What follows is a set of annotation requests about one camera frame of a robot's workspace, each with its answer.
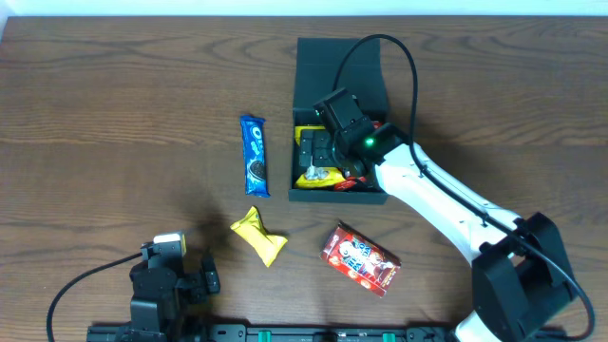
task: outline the black bracket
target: black bracket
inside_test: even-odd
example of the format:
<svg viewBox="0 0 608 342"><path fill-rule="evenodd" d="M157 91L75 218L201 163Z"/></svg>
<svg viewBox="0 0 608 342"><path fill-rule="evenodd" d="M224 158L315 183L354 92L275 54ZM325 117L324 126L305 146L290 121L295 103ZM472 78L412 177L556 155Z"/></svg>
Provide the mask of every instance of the black bracket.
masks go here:
<svg viewBox="0 0 608 342"><path fill-rule="evenodd" d="M145 243L143 261L129 273L133 283L131 322L89 327L86 341L163 342L179 337L187 307L205 302L220 289L211 256L202 259L197 272L187 274L182 248L181 241Z"/></svg>
<svg viewBox="0 0 608 342"><path fill-rule="evenodd" d="M349 169L354 176L368 175L392 149L409 143L408 135L391 123L374 129L370 117L363 114L345 88L321 99L314 109L332 138L333 163Z"/></svg>
<svg viewBox="0 0 608 342"><path fill-rule="evenodd" d="M340 166L334 156L333 139L324 129L303 129L300 134L299 165L309 167Z"/></svg>
<svg viewBox="0 0 608 342"><path fill-rule="evenodd" d="M516 224L517 235L574 277L560 232L549 218L537 213ZM506 237L493 246L484 246L472 264L474 309L503 342L530 338L577 297L563 275L520 246ZM521 255L524 260L514 265L511 254Z"/></svg>

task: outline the black box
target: black box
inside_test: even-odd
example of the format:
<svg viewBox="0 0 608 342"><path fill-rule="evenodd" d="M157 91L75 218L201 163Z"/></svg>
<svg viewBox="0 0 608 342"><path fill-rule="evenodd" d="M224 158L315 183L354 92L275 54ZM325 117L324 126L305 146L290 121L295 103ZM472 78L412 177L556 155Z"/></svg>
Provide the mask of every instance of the black box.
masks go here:
<svg viewBox="0 0 608 342"><path fill-rule="evenodd" d="M356 39L299 38L294 88L294 126L321 124L313 104L332 92L333 78L344 55ZM380 43L362 45L349 58L342 70L338 87L344 86L355 95L361 111L373 121L385 122L389 112L387 90L380 65ZM389 195L378 192L334 192L295 189L297 179L306 172L299 165L299 151L292 139L292 176L290 201L384 204Z"/></svg>

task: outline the snack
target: snack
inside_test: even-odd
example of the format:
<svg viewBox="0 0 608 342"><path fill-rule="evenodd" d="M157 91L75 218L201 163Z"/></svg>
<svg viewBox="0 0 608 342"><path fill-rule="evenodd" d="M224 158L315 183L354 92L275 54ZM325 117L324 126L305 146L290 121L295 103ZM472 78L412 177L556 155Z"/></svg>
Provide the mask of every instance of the snack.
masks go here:
<svg viewBox="0 0 608 342"><path fill-rule="evenodd" d="M384 296L401 268L399 259L343 223L333 230L321 258L371 292Z"/></svg>
<svg viewBox="0 0 608 342"><path fill-rule="evenodd" d="M262 125L265 120L249 115L240 117L245 161L245 194L270 197L266 183L266 161Z"/></svg>
<svg viewBox="0 0 608 342"><path fill-rule="evenodd" d="M343 180L339 183L337 183L336 185L333 186L333 191L347 191L351 188L353 188L356 184L358 183L363 183L365 184L366 182L366 178L365 177L347 177L346 180Z"/></svg>
<svg viewBox="0 0 608 342"><path fill-rule="evenodd" d="M259 212L255 206L249 209L249 213L247 213L244 219L233 223L230 229L256 249L257 254L262 258L266 267L270 267L273 261L275 261L278 251L287 243L285 237L268 235L268 232L262 226Z"/></svg>
<svg viewBox="0 0 608 342"><path fill-rule="evenodd" d="M333 186L343 181L344 176L337 167L315 167L311 165L306 173L295 181L295 187L298 189L315 189Z"/></svg>

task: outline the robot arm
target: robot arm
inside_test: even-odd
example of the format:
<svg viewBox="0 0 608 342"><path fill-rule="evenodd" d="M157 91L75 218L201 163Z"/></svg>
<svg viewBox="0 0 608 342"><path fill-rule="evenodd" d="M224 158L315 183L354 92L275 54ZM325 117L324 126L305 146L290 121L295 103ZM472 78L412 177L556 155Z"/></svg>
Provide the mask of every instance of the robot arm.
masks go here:
<svg viewBox="0 0 608 342"><path fill-rule="evenodd" d="M517 214L477 195L431 161L418 144L415 144L414 148L418 158L427 166L427 171L436 179L507 227L513 230L517 228L514 223L514 220L519 218ZM382 164L375 166L380 187L412 207L435 226L458 248L469 264L481 253L479 249L483 243L495 244L505 237L504 233L498 229L490 229L489 223L471 213L437 188L427 177L422 176L405 144L400 144L384 158Z"/></svg>
<svg viewBox="0 0 608 342"><path fill-rule="evenodd" d="M382 190L420 213L471 265L475 312L454 331L461 342L535 338L580 293L558 229L547 217L522 219L477 195L394 125L375 129L345 88L314 109L332 137L336 166L357 175L373 172ZM323 147L313 152L327 155ZM513 255L524 261L513 265Z"/></svg>

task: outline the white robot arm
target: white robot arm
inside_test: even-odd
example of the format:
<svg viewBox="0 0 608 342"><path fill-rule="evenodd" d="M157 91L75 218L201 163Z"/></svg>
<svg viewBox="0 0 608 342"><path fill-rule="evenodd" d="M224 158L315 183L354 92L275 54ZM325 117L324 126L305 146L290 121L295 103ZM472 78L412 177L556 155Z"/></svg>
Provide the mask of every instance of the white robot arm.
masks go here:
<svg viewBox="0 0 608 342"><path fill-rule="evenodd" d="M513 223L519 218L517 214L477 195L431 161L418 144L414 148L416 156L437 180L505 226L513 230L517 228ZM458 248L469 265L481 253L483 243L495 244L505 237L504 233L488 227L488 223L422 176L405 144L385 155L385 161L375 166L375 174L382 189L411 206L434 225ZM462 342L499 341L475 312L458 325L455 334Z"/></svg>

